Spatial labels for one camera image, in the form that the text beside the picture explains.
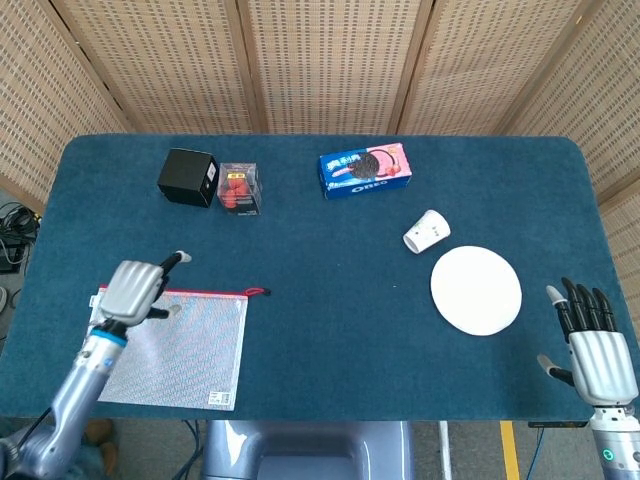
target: clear plastic box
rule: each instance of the clear plastic box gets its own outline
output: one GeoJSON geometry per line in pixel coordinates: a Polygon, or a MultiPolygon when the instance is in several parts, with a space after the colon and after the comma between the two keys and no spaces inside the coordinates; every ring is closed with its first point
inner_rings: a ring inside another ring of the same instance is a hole
{"type": "Polygon", "coordinates": [[[218,199],[229,213],[259,215],[262,185],[255,163],[222,163],[218,177],[218,199]]]}

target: woven wall panel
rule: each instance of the woven wall panel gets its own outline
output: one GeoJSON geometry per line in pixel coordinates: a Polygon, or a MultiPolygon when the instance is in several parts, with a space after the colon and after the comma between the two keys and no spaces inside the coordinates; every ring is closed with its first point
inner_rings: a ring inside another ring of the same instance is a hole
{"type": "Polygon", "coordinates": [[[251,1],[269,130],[386,133],[419,5],[251,1]]]}
{"type": "Polygon", "coordinates": [[[578,3],[437,1],[399,133],[491,133],[578,3]]]}
{"type": "Polygon", "coordinates": [[[60,154],[75,136],[126,131],[35,2],[0,8],[0,175],[42,209],[60,154]]]}
{"type": "Polygon", "coordinates": [[[625,299],[640,338],[640,194],[602,216],[625,299]]]}
{"type": "Polygon", "coordinates": [[[512,134],[566,135],[600,193],[640,168],[640,2],[604,2],[512,134]]]}
{"type": "Polygon", "coordinates": [[[139,130],[251,131],[222,0],[56,0],[139,130]]]}

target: white plate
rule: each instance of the white plate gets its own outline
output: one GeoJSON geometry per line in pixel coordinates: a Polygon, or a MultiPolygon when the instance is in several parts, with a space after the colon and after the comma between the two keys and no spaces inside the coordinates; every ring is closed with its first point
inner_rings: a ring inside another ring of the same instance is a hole
{"type": "Polygon", "coordinates": [[[440,257],[431,274],[431,295],[442,316],[470,335],[507,328],[522,304],[511,265],[481,247],[458,247],[440,257]]]}

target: rattan partition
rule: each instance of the rattan partition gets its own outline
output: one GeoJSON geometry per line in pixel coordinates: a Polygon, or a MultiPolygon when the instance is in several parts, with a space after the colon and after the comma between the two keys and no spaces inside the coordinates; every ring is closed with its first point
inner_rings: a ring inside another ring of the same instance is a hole
{"type": "Polygon", "coordinates": [[[640,327],[640,3],[602,2],[507,133],[582,149],[634,323],[640,327]]]}
{"type": "Polygon", "coordinates": [[[400,133],[489,134],[579,0],[439,0],[400,133]]]}
{"type": "Polygon", "coordinates": [[[53,3],[139,131],[262,130],[235,2],[53,3]]]}
{"type": "Polygon", "coordinates": [[[130,128],[54,13],[48,2],[0,8],[0,186],[38,212],[73,137],[130,128]]]}
{"type": "Polygon", "coordinates": [[[35,210],[89,132],[567,135],[640,323],[636,0],[5,5],[0,184],[35,210]]]}

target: white label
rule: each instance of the white label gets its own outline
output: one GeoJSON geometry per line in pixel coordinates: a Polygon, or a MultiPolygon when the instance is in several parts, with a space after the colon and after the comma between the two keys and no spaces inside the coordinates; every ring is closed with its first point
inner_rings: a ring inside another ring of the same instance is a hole
{"type": "Polygon", "coordinates": [[[209,181],[213,182],[213,176],[216,174],[216,166],[213,163],[209,164],[209,170],[207,171],[207,177],[209,181]]]}
{"type": "Polygon", "coordinates": [[[209,392],[209,405],[228,406],[231,403],[231,394],[229,392],[209,392]]]}

